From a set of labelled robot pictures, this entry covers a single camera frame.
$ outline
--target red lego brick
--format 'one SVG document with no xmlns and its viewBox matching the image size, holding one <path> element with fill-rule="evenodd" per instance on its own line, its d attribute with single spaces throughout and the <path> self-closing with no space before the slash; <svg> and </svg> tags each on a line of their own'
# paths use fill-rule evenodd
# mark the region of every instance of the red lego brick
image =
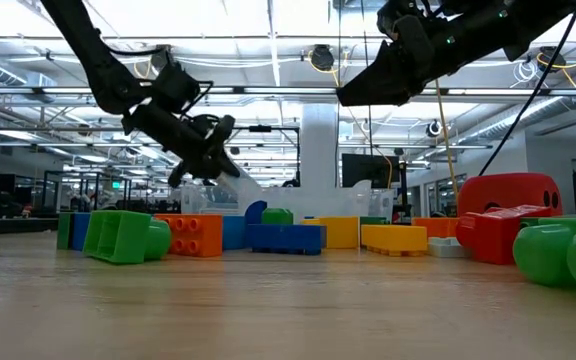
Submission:
<svg viewBox="0 0 576 360">
<path fill-rule="evenodd" d="M 221 215 L 155 214 L 172 232 L 171 254 L 210 257 L 222 253 L 223 217 Z"/>
<path fill-rule="evenodd" d="M 514 264 L 512 246 L 522 217 L 549 217 L 550 207 L 522 205 L 511 209 L 491 209 L 485 214 L 467 213 L 459 218 L 457 240 L 472 250 L 475 261 Z"/>
<path fill-rule="evenodd" d="M 508 209 L 521 205 L 550 207 L 553 216 L 563 214 L 557 184 L 550 176 L 537 173 L 470 178 L 459 191 L 457 204 L 459 216 L 469 212 L 482 214 L 491 207 Z"/>
</svg>

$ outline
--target wooden table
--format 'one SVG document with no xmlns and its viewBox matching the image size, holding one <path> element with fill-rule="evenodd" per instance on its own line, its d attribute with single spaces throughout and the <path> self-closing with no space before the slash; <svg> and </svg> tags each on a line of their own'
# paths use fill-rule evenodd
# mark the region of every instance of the wooden table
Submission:
<svg viewBox="0 0 576 360">
<path fill-rule="evenodd" d="M 512 266 L 339 250 L 117 267 L 55 241 L 0 236 L 0 360 L 576 360 L 576 291 Z"/>
</svg>

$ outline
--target ceiling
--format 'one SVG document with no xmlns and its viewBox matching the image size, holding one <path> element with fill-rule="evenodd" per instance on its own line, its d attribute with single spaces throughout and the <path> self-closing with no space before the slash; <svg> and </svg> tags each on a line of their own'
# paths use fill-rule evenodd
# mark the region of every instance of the ceiling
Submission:
<svg viewBox="0 0 576 360">
<path fill-rule="evenodd" d="M 177 60 L 196 79 L 212 80 L 215 86 L 273 88 L 336 86 L 332 74 L 315 71 L 308 61 L 308 53 L 316 44 L 330 47 L 337 60 L 335 67 L 341 67 L 338 78 L 342 85 L 354 78 L 365 68 L 366 60 L 374 60 L 381 41 L 385 40 L 375 26 L 376 9 L 382 3 L 379 0 L 366 0 L 365 14 L 362 16 L 360 1 L 345 1 L 339 16 L 338 4 L 328 0 L 123 0 L 121 8 L 113 0 L 85 1 L 94 25 L 112 47 L 139 50 L 157 44 L 170 44 L 174 47 Z M 536 54 L 541 46 L 556 45 L 567 23 L 568 19 L 564 19 L 540 36 L 531 45 L 529 53 Z M 576 25 L 563 53 L 569 63 L 576 63 Z M 147 58 L 122 61 L 135 76 L 151 76 Z M 29 78 L 31 73 L 44 74 L 60 87 L 87 86 L 85 73 L 72 50 L 35 0 L 0 0 L 0 66 L 22 77 Z M 531 88 L 540 75 L 535 70 L 532 65 L 522 67 L 521 61 L 510 63 L 503 52 L 497 51 L 456 74 L 441 78 L 439 83 L 442 88 L 526 89 Z M 569 72 L 576 79 L 576 67 Z M 552 88 L 571 87 L 562 72 L 550 74 L 546 84 Z M 0 116 L 0 120 L 21 128 L 45 124 L 47 120 L 47 126 L 53 127 L 82 124 L 104 128 L 121 126 L 119 117 L 95 107 L 94 99 L 85 91 L 82 94 L 55 96 L 53 100 L 55 102 L 47 106 L 23 96 L 0 95 L 0 110 L 3 107 L 12 112 L 7 118 Z M 308 94 L 211 94 L 193 109 L 193 114 L 232 115 L 237 119 L 238 126 L 265 124 L 299 127 L 305 104 L 334 101 L 331 96 Z M 446 99 L 443 110 L 451 137 L 459 137 L 481 129 L 487 119 L 523 101 L 524 98 L 455 97 Z M 12 119 L 14 114 L 19 115 L 16 121 Z M 436 141 L 428 139 L 425 133 L 426 126 L 439 117 L 439 105 L 432 96 L 414 98 L 401 107 L 373 106 L 371 115 L 376 143 L 412 145 L 434 144 Z M 368 130 L 367 125 L 362 125 L 368 117 L 368 108 L 341 108 L 338 117 L 345 124 L 340 142 L 364 144 L 359 127 Z M 89 136 L 51 131 L 33 136 L 55 144 L 112 143 L 127 139 L 122 138 L 118 131 L 93 132 Z M 133 137 L 135 142 L 151 141 L 143 134 Z M 0 134 L 0 142 L 19 140 L 25 141 Z M 235 144 L 283 144 L 283 147 L 266 149 L 242 147 L 241 154 L 235 156 L 242 159 L 242 164 L 247 162 L 247 169 L 258 173 L 256 177 L 267 180 L 268 184 L 283 182 L 294 176 L 295 169 L 289 161 L 295 162 L 296 149 L 291 141 L 296 141 L 293 131 L 265 134 L 241 131 L 232 140 Z M 89 147 L 51 148 L 68 153 L 63 156 L 85 153 L 107 158 L 109 154 L 107 149 L 100 151 Z M 160 149 L 153 148 L 153 151 L 157 153 L 155 165 L 170 167 L 177 160 L 170 154 L 161 153 Z M 408 152 L 416 157 L 419 150 Z M 136 163 L 143 157 L 139 151 L 126 153 L 123 148 L 117 148 L 111 152 L 113 154 L 116 157 L 110 160 L 118 164 Z M 272 164 L 268 166 L 260 162 L 258 167 L 254 167 L 251 161 L 246 161 L 264 159 Z M 153 164 L 147 161 L 144 165 Z M 148 172 L 153 176 L 166 175 L 166 169 L 148 169 Z"/>
</svg>

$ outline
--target yellow lego brick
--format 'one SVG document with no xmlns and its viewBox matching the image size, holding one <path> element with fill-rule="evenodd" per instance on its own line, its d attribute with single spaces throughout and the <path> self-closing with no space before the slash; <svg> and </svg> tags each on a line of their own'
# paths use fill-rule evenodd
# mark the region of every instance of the yellow lego brick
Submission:
<svg viewBox="0 0 576 360">
<path fill-rule="evenodd" d="M 301 225 L 321 225 L 321 221 L 319 219 L 303 219 Z"/>
<path fill-rule="evenodd" d="M 326 226 L 327 249 L 356 249 L 359 246 L 359 217 L 322 217 Z"/>
<path fill-rule="evenodd" d="M 369 251 L 390 256 L 423 256 L 428 250 L 423 226 L 362 225 L 361 239 Z"/>
</svg>

